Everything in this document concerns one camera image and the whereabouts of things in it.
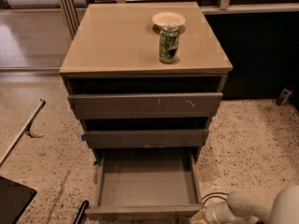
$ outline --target floor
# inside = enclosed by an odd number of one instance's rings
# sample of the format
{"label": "floor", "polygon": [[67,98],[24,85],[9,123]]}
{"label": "floor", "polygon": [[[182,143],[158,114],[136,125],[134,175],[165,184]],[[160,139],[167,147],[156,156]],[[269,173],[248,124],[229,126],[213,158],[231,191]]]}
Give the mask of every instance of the floor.
{"label": "floor", "polygon": [[[12,12],[19,19],[4,13],[0,11],[0,36],[7,41],[4,49],[0,47],[2,66],[61,64],[70,38],[59,12],[31,11],[29,20],[25,11]],[[32,127],[44,137],[24,135],[0,168],[1,176],[37,190],[18,223],[73,223],[82,201],[93,203],[96,167],[92,152],[81,141],[82,128],[67,102],[64,83],[55,75],[3,73],[0,87],[0,157],[36,109],[39,98],[46,100]],[[299,113],[291,104],[223,101],[196,164],[202,195],[238,189],[263,202],[273,202],[284,187],[299,185],[298,144]],[[209,203],[220,201],[212,199]],[[83,223],[175,222],[84,219]]]}

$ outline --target terrazzo floor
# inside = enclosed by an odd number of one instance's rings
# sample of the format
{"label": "terrazzo floor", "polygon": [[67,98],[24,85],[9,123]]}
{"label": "terrazzo floor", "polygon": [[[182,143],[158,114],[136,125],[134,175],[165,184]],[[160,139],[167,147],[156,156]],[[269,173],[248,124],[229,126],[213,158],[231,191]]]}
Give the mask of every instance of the terrazzo floor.
{"label": "terrazzo floor", "polygon": [[[38,105],[46,105],[0,168],[0,175],[37,190],[18,223],[72,223],[83,200],[93,202],[94,157],[80,136],[82,129],[69,108],[58,76],[0,76],[0,156]],[[299,184],[299,115],[292,105],[274,100],[223,101],[196,164],[201,193],[244,190],[271,203],[277,193]],[[90,221],[82,223],[174,223]]]}

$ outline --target green can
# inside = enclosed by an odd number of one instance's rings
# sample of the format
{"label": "green can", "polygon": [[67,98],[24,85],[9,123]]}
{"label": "green can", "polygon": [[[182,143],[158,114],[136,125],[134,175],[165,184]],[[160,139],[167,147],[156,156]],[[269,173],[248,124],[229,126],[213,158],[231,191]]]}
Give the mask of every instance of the green can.
{"label": "green can", "polygon": [[179,42],[179,30],[175,24],[166,24],[160,32],[159,60],[173,63],[176,60]]}

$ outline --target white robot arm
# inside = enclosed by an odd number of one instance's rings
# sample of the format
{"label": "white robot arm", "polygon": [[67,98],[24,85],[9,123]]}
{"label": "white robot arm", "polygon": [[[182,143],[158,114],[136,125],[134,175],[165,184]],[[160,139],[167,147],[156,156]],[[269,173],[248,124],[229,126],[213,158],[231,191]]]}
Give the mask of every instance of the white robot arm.
{"label": "white robot arm", "polygon": [[226,202],[213,203],[190,219],[191,224],[297,224],[299,186],[283,189],[273,205],[254,200],[241,191],[231,192]]}

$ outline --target open drawer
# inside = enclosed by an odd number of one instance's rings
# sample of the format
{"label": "open drawer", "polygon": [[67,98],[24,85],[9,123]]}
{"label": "open drawer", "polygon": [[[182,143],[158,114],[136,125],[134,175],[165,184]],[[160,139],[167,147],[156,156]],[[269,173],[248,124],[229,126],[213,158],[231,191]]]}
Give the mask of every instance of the open drawer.
{"label": "open drawer", "polygon": [[208,118],[85,119],[90,148],[201,147]]}
{"label": "open drawer", "polygon": [[89,219],[192,217],[202,208],[189,148],[103,150]]}
{"label": "open drawer", "polygon": [[67,80],[77,119],[214,116],[220,76],[89,77]]}

